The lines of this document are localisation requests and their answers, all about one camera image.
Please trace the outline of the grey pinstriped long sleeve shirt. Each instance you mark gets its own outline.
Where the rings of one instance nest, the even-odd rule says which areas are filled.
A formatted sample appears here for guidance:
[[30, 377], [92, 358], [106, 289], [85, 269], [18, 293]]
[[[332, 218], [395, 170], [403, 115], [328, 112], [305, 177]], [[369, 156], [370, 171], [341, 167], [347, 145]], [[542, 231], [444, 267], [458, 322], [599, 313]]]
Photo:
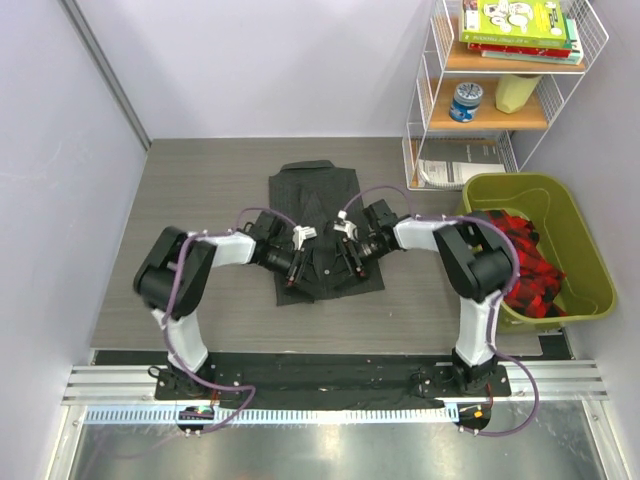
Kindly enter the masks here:
[[305, 293], [286, 285], [276, 274], [276, 305], [279, 307], [344, 296], [362, 295], [385, 289], [380, 266], [371, 262], [367, 277], [350, 278], [346, 264], [339, 257], [333, 222], [339, 210], [360, 192], [356, 171], [335, 166], [329, 160], [295, 162], [284, 165], [268, 180], [269, 207], [298, 224], [312, 226], [317, 237], [306, 241], [311, 249], [305, 277], [312, 281]]

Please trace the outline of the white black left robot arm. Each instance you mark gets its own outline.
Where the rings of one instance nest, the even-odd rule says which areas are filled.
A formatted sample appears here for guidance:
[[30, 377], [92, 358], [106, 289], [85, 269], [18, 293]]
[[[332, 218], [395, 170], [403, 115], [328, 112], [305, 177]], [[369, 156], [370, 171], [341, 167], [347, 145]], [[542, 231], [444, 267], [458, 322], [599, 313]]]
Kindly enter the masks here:
[[295, 286], [304, 255], [309, 252], [306, 244], [317, 236], [314, 227], [300, 225], [273, 209], [250, 210], [258, 214], [255, 221], [217, 234], [165, 228], [134, 276], [134, 292], [161, 329], [168, 370], [178, 377], [179, 388], [193, 399], [215, 390], [255, 392], [252, 386], [214, 381], [197, 315], [210, 272], [256, 264], [283, 275], [289, 286]]

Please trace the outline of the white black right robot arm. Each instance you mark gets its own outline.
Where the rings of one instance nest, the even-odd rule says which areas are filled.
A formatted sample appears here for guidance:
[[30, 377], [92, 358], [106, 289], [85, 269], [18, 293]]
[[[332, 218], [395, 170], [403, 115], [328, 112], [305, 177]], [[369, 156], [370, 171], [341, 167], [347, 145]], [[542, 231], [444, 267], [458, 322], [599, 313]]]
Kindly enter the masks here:
[[364, 210], [369, 233], [341, 210], [333, 224], [349, 274], [363, 279], [366, 267], [394, 251], [425, 250], [439, 254], [447, 279], [460, 299], [459, 334], [451, 353], [451, 380], [457, 391], [483, 391], [496, 373], [495, 345], [500, 303], [514, 286], [517, 253], [488, 216], [398, 217], [385, 201]]

